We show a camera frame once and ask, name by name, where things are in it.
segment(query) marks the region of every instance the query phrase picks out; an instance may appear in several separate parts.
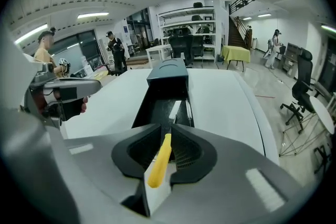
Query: yellow stick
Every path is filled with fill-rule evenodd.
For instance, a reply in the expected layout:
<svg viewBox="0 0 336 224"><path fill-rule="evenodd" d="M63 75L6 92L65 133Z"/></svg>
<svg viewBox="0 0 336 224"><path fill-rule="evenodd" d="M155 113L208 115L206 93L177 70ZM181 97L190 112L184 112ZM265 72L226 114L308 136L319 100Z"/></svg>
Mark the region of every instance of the yellow stick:
<svg viewBox="0 0 336 224"><path fill-rule="evenodd" d="M171 145L172 134L166 134L164 136L163 144L154 163L154 167L149 175L147 184L151 188L158 188L162 184L164 174L167 169L170 153L172 151Z"/></svg>

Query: black cap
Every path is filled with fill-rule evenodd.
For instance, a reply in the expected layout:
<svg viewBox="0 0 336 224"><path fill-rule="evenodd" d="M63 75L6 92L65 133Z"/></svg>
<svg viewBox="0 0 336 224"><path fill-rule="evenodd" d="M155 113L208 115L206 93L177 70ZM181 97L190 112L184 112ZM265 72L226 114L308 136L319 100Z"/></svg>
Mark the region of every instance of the black cap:
<svg viewBox="0 0 336 224"><path fill-rule="evenodd" d="M38 42L40 43L41 42L41 39L44 38L45 36L47 35L52 35L54 36L55 34L55 31L56 31L56 28L55 27L51 27L50 28L50 31L43 31L39 36L38 36Z"/></svg>

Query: person in black clothing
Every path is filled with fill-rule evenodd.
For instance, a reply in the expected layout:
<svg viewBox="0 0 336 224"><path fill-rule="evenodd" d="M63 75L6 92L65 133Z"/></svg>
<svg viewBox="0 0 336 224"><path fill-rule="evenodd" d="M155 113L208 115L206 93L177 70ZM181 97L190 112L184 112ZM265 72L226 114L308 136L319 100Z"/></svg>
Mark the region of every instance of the person in black clothing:
<svg viewBox="0 0 336 224"><path fill-rule="evenodd" d="M122 74L127 71L126 59L125 59L125 49L119 38L115 37L112 31L106 33L109 38L108 47L112 51L114 58L114 66L116 74Z"/></svg>

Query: tiled floor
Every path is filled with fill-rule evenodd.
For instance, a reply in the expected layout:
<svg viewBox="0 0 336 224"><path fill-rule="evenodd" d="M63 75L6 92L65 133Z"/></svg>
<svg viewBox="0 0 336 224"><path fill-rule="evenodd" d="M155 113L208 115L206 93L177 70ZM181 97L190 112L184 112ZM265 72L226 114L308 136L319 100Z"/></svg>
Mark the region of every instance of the tiled floor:
<svg viewBox="0 0 336 224"><path fill-rule="evenodd" d="M292 101L295 101L291 94L291 88L295 84L295 80L288 77L285 72L280 69L270 70L265 68L263 62L265 60L262 60L262 56L263 54L259 51L251 51L251 63L244 64L244 72L242 72L243 67L241 62L239 62L238 65L236 65L236 62L231 62L229 70L238 72L245 82L252 88L272 127L278 152L280 153L290 146L291 142L288 137L291 141L298 137L297 129L295 127L286 132L288 137L284 136L282 133L289 127L285 125L285 122L291 116L291 112L286 108L283 108L282 110L280 109L282 103L289 105ZM152 63L154 67L159 62L158 57L159 55L152 56ZM132 69L149 68L149 63L128 67ZM193 68L202 68L201 62L195 61ZM226 70L227 63L224 63L223 65L219 62L213 63L212 61L204 61L203 68ZM101 80L101 83L104 86L114 78L115 76L107 76ZM327 102L323 99L323 97L319 97L319 100L327 105ZM295 146L299 146L309 137L316 122L316 117L311 119L303 133L294 143ZM292 120L290 125L296 123L297 120ZM310 138L314 138L322 130L322 125L318 123ZM320 135L312 144L310 144L298 155L280 157L280 166L290 173L303 186L315 180L319 180L319 175L316 176L313 172L317 166L317 158L313 153L313 149L322 144L325 145L326 150L328 151L327 138L324 134Z"/></svg>

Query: ceiling light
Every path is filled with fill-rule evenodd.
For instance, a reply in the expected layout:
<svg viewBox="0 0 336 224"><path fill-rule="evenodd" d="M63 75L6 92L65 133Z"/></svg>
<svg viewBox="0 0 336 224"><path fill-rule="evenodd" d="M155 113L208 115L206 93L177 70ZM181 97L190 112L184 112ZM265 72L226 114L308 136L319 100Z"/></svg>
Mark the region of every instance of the ceiling light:
<svg viewBox="0 0 336 224"><path fill-rule="evenodd" d="M40 27L37 27L36 29L34 29L34 30L30 31L29 33L27 33L27 34L21 36L20 38L18 38L16 41L14 41L14 43L15 43L15 44L18 44L18 43L20 43L22 40L25 40L26 38L32 36L33 34L36 34L37 32L40 32L40 31L42 31L43 29L46 29L46 28L48 28L48 25L47 25L47 24L42 25L42 26L40 26Z"/></svg>
<svg viewBox="0 0 336 224"><path fill-rule="evenodd" d="M267 13L267 14L258 15L258 17L267 17L267 16L271 16L271 14Z"/></svg>
<svg viewBox="0 0 336 224"><path fill-rule="evenodd" d="M322 25L321 27L323 29L326 29L326 30L329 30L329 31L332 31L332 32L336 33L336 29L335 28L332 28L332 27L327 26L327 25Z"/></svg>
<svg viewBox="0 0 336 224"><path fill-rule="evenodd" d="M73 45L69 46L67 49L70 49L70 48L72 48L73 46L77 46L77 45L79 45L79 43L73 44Z"/></svg>
<svg viewBox="0 0 336 224"><path fill-rule="evenodd" d="M88 13L88 14L81 14L81 15L78 15L78 18L77 18L77 19L80 19L80 18L86 18L86 17L106 16L106 15L109 15L109 13L108 13L108 12Z"/></svg>

